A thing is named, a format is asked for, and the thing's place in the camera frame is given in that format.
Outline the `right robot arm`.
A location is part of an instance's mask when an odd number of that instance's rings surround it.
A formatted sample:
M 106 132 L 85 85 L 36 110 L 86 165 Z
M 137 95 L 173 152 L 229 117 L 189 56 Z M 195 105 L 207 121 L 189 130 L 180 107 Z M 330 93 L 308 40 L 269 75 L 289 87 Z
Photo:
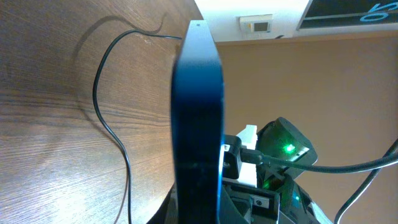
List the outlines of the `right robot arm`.
M 246 126 L 226 135 L 220 223 L 330 223 L 323 210 L 295 179 L 302 170 L 268 164 L 271 156 L 303 165 L 316 163 L 311 142 L 287 119 L 279 117 L 262 129 Z

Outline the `blue Samsung smartphone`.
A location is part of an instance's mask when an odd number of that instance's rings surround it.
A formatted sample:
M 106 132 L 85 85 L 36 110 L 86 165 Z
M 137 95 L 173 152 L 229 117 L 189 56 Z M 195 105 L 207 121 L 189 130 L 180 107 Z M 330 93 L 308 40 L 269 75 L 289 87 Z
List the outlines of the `blue Samsung smartphone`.
M 189 23 L 170 96 L 179 223 L 218 223 L 224 135 L 221 60 L 205 20 Z

